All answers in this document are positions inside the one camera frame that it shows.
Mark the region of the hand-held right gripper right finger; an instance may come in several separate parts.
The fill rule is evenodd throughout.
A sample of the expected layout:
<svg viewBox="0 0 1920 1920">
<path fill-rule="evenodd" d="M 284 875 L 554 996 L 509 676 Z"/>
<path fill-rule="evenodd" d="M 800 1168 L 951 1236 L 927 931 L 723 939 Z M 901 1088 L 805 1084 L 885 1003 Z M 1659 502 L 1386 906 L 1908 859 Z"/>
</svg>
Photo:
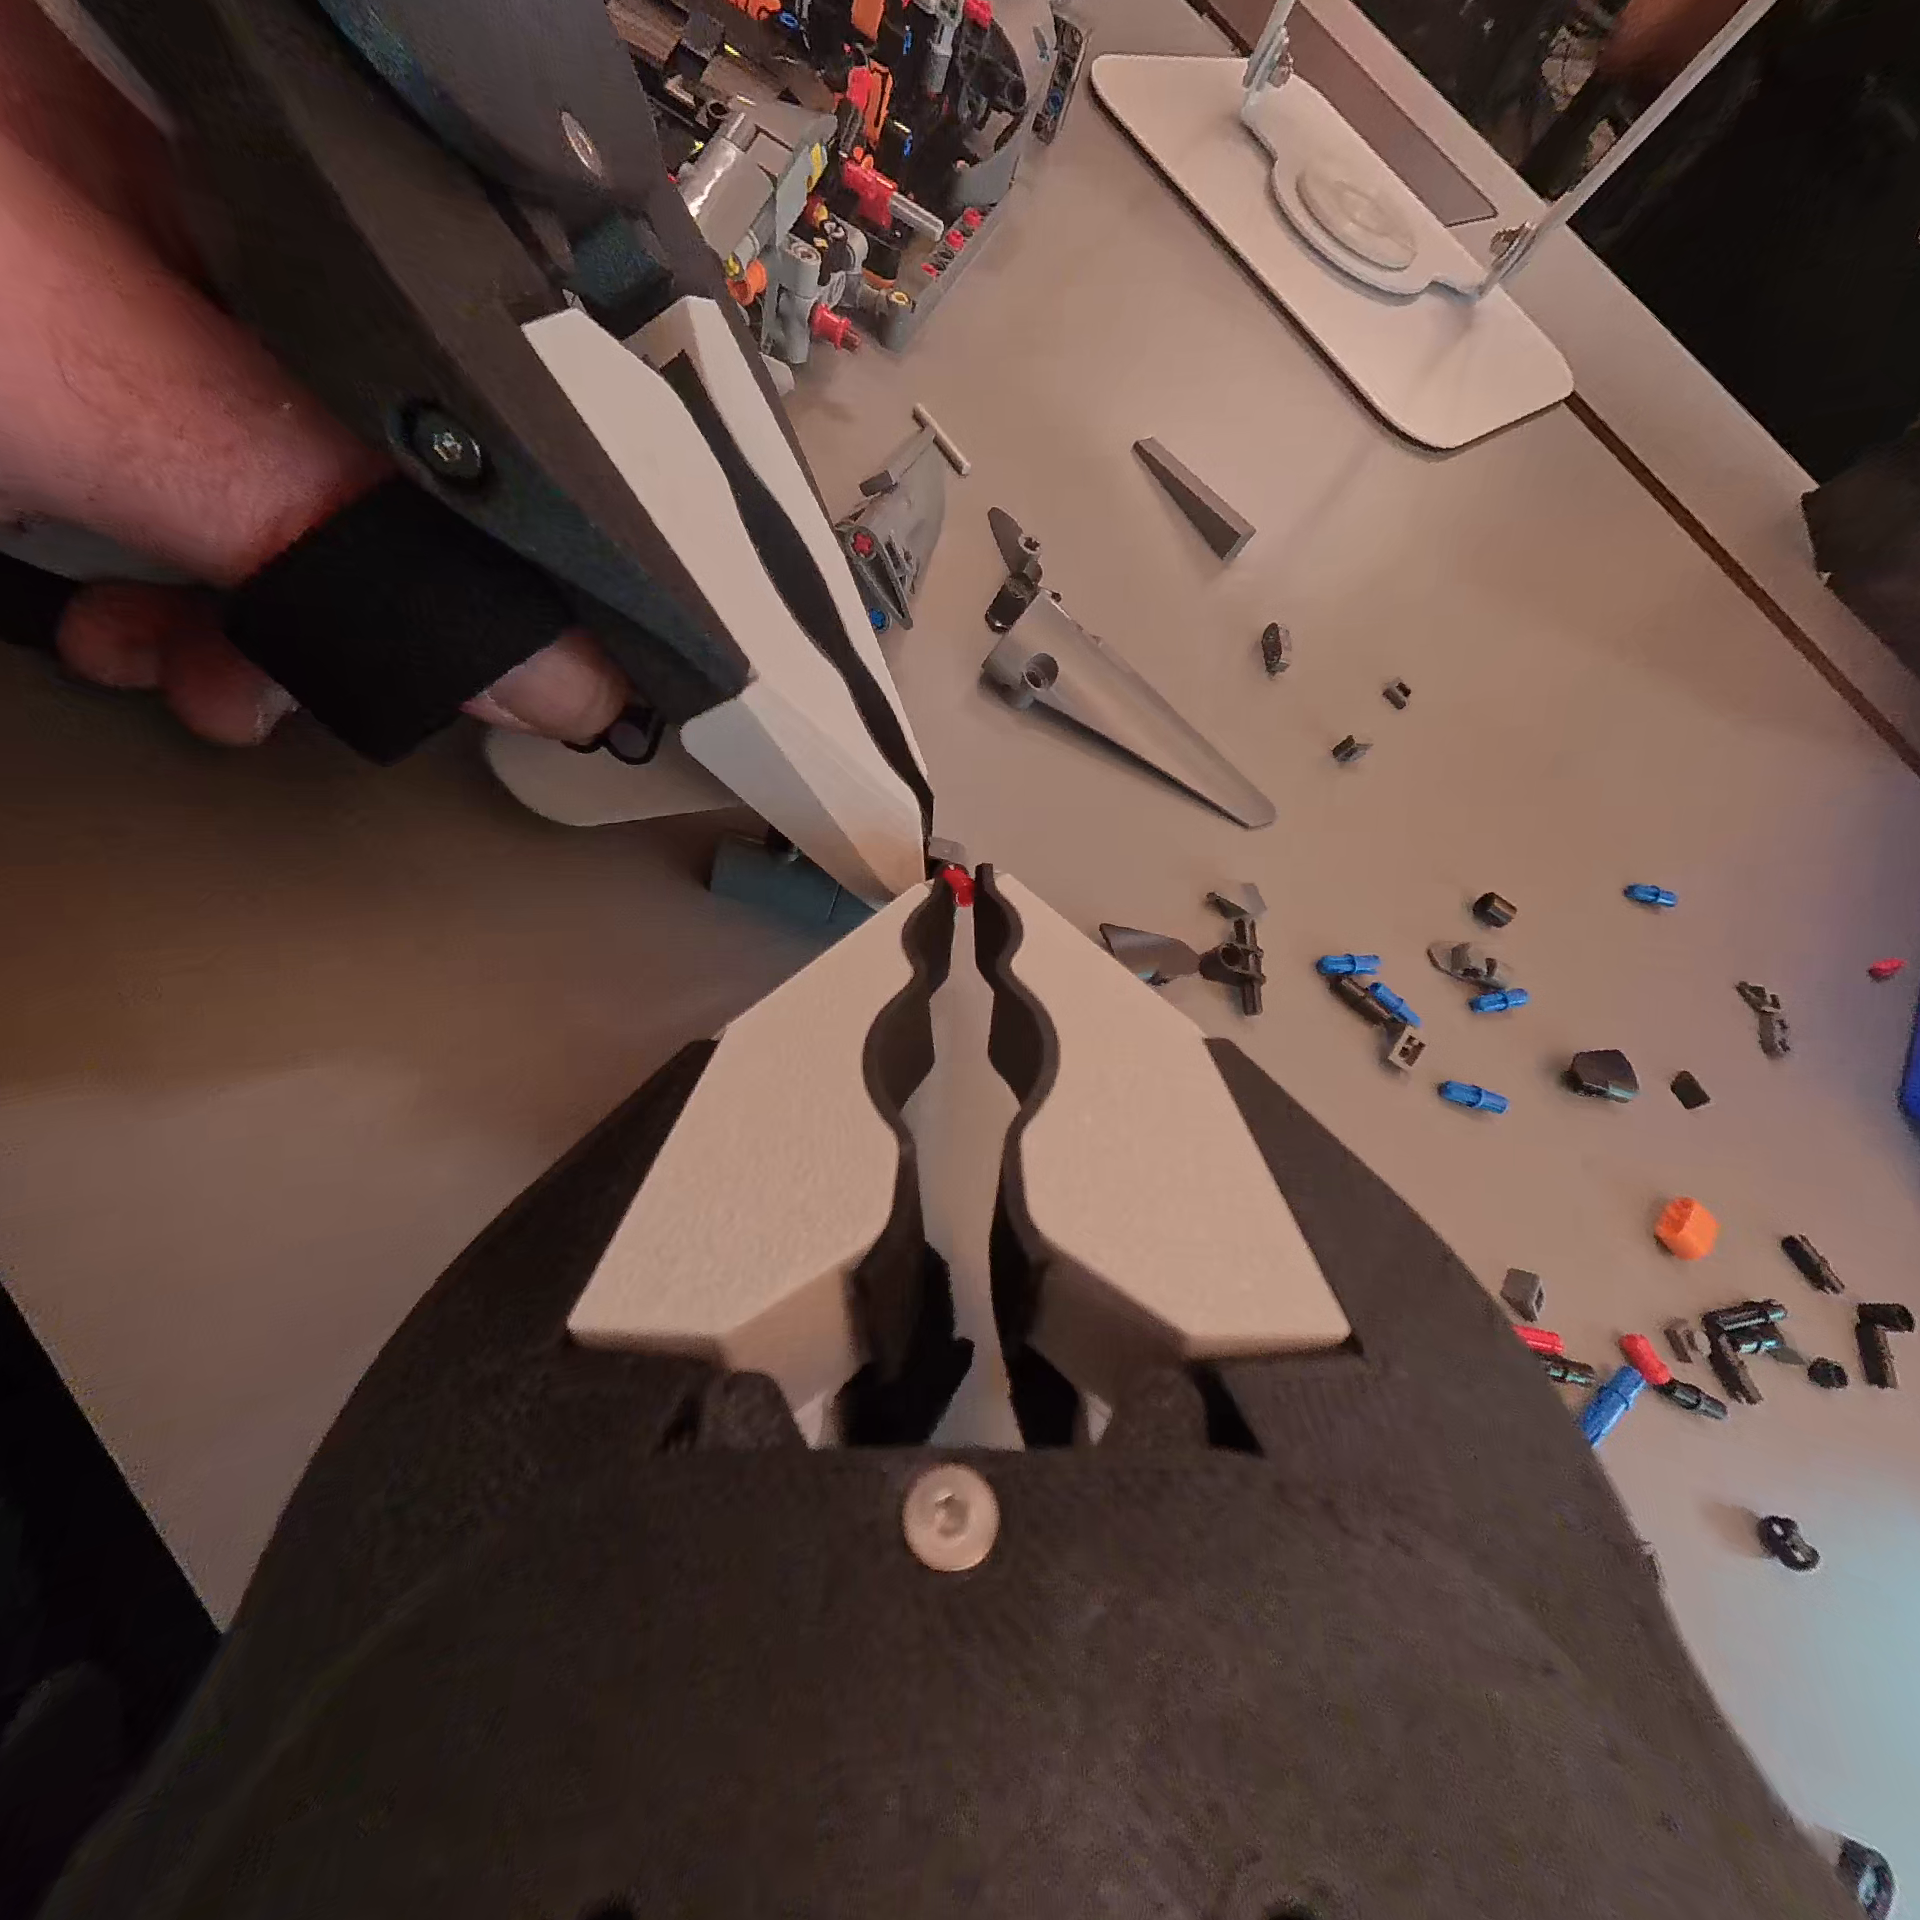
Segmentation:
<svg viewBox="0 0 1920 1920">
<path fill-rule="evenodd" d="M 1015 1100 L 990 1234 L 1015 1404 L 1334 1353 L 1354 1327 L 1203 1028 L 1021 881 L 976 871 L 990 1060 Z"/>
</svg>

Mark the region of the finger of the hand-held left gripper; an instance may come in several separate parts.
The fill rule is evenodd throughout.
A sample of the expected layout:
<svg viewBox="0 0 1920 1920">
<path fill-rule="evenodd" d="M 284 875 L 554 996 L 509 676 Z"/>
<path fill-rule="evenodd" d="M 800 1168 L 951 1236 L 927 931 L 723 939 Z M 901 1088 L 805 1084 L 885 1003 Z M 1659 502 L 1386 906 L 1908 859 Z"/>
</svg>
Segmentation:
<svg viewBox="0 0 1920 1920">
<path fill-rule="evenodd" d="M 819 490 L 786 430 L 731 304 L 685 296 L 632 339 L 636 355 L 679 396 L 719 465 L 752 552 L 783 611 L 842 682 L 875 755 L 932 827 L 932 793 L 867 607 Z"/>
<path fill-rule="evenodd" d="M 918 886 L 922 808 L 762 563 L 683 398 L 595 321 L 523 339 L 744 662 L 739 691 L 677 723 L 685 758 L 860 898 Z"/>
</svg>

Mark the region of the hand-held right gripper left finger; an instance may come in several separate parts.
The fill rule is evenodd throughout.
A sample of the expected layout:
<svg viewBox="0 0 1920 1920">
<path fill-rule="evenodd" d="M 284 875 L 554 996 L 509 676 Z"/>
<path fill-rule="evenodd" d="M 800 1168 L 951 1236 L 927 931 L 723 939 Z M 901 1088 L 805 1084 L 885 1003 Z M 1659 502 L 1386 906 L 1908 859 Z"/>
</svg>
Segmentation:
<svg viewBox="0 0 1920 1920">
<path fill-rule="evenodd" d="M 574 1343 L 868 1394 L 936 1420 L 962 1378 L 904 1105 L 932 1068 L 955 898 L 925 881 L 731 1020 L 567 1316 Z"/>
</svg>

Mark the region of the grey lego wing subassembly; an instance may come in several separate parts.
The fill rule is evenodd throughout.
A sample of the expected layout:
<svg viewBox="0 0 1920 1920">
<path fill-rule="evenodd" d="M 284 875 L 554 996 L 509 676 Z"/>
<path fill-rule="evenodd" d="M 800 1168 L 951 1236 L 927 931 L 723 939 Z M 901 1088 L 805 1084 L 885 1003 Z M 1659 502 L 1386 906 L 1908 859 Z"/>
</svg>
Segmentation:
<svg viewBox="0 0 1920 1920">
<path fill-rule="evenodd" d="M 831 526 L 875 633 L 915 627 L 924 576 L 944 535 L 948 478 L 974 472 L 922 400 L 909 416 L 908 439 L 862 478 L 855 507 Z"/>
</svg>

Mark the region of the scattered small lego pieces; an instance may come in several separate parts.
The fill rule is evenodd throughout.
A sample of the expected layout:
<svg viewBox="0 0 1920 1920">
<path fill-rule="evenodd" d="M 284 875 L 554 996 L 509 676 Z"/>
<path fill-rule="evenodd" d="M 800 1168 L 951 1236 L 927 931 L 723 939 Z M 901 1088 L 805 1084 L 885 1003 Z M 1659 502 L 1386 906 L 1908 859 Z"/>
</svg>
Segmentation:
<svg viewBox="0 0 1920 1920">
<path fill-rule="evenodd" d="M 1610 1368 L 1774 1298 L 1724 1424 L 1643 1408 L 1602 1459 L 1655 1538 L 1798 1521 L 1839 1582 L 1916 1570 L 1916 1338 L 1863 1382 L 1855 1311 L 1916 1311 L 1916 777 L 1792 656 L 1712 631 L 1702 674 L 1547 619 L 1302 656 L 1256 711 L 1282 822 L 1262 1034 L 1280 1074 L 1495 1289 Z M 1672 1195 L 1719 1219 L 1679 1262 Z"/>
</svg>

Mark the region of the dark grey lego block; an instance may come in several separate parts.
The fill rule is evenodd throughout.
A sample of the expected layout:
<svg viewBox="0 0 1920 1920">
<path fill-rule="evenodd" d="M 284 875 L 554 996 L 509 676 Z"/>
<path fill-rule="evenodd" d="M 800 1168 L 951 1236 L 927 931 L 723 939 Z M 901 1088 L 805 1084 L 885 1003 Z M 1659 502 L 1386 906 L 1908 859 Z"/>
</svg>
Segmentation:
<svg viewBox="0 0 1920 1920">
<path fill-rule="evenodd" d="M 823 938 L 842 938 L 875 913 L 776 834 L 723 834 L 710 852 L 708 892 Z"/>
</svg>

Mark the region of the long grey lego wing panel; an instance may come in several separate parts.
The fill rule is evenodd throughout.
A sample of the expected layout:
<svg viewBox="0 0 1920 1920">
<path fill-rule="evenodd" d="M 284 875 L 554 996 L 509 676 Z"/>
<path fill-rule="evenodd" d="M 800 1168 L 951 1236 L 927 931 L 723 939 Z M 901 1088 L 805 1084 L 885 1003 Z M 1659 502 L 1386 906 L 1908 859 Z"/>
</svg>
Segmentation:
<svg viewBox="0 0 1920 1920">
<path fill-rule="evenodd" d="M 986 622 L 994 642 L 980 679 L 1008 707 L 1066 720 L 1243 831 L 1278 822 L 1274 801 L 1055 594 L 1005 583 Z"/>
</svg>

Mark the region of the partly built lego model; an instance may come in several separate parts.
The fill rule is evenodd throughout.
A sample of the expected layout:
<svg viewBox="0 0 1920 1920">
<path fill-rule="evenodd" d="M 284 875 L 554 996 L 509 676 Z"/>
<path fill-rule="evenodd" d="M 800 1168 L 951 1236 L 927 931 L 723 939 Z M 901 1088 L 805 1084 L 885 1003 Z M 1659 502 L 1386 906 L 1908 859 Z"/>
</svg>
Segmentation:
<svg viewBox="0 0 1920 1920">
<path fill-rule="evenodd" d="M 779 383 L 911 344 L 1067 115 L 1048 3 L 607 3 L 667 174 Z"/>
</svg>

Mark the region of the grey wedge lego piece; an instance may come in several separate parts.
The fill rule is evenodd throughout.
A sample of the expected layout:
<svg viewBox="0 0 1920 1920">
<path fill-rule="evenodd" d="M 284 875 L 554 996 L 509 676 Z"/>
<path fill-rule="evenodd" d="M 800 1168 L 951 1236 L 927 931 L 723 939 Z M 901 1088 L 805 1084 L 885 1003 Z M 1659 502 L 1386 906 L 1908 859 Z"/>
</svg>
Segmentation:
<svg viewBox="0 0 1920 1920">
<path fill-rule="evenodd" d="M 1206 552 L 1219 563 L 1231 564 L 1252 543 L 1256 529 L 1159 439 L 1135 439 L 1134 456 L 1171 505 L 1203 537 Z"/>
</svg>

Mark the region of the person's left hand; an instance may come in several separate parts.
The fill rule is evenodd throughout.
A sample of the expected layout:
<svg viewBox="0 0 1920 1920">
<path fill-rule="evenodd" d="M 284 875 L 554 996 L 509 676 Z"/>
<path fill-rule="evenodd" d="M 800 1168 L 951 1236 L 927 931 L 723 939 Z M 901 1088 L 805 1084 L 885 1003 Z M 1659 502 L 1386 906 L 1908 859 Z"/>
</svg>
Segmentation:
<svg viewBox="0 0 1920 1920">
<path fill-rule="evenodd" d="M 206 742 L 260 744 L 294 698 L 228 646 L 207 590 L 392 470 L 206 300 L 160 132 L 37 6 L 3 6 L 3 281 L 4 518 L 188 579 L 80 590 L 54 652 Z"/>
</svg>

